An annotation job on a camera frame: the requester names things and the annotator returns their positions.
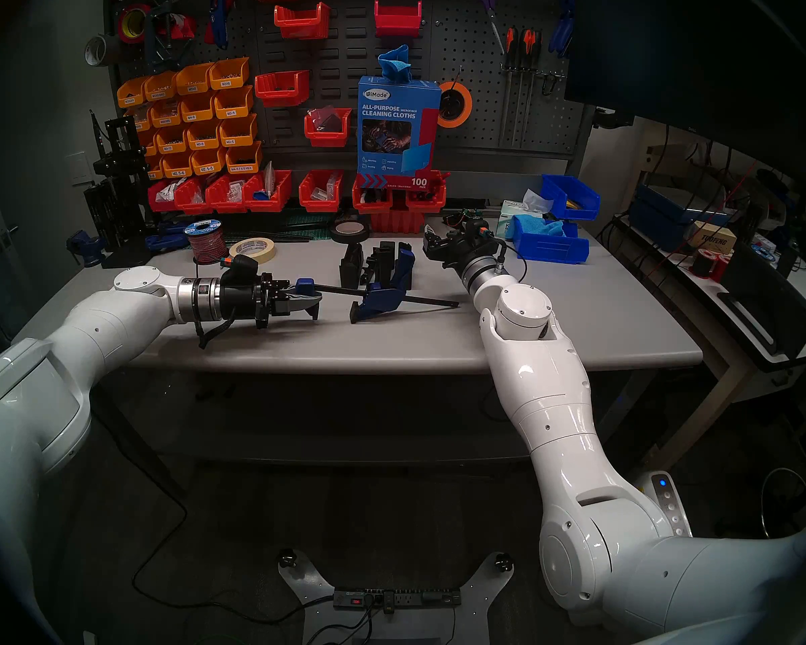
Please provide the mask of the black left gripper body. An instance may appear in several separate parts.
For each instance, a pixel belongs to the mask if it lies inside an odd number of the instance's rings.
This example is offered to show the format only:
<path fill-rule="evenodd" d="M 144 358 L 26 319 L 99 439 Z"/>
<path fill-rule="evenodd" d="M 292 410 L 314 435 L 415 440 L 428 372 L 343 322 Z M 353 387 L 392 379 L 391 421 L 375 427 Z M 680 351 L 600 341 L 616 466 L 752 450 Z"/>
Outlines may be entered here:
<path fill-rule="evenodd" d="M 253 320 L 258 329 L 269 324 L 269 282 L 225 282 L 220 278 L 219 317 L 223 321 Z"/>

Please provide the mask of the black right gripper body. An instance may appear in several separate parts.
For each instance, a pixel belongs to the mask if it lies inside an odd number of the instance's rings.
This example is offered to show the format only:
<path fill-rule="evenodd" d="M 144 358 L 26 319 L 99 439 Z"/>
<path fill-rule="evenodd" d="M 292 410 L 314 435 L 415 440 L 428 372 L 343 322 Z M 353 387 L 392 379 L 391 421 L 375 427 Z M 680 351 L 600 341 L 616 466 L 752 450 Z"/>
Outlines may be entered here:
<path fill-rule="evenodd" d="M 460 278 L 474 278 L 484 270 L 501 272 L 504 243 L 497 239 L 453 239 L 443 257 L 443 268 L 453 269 Z"/>

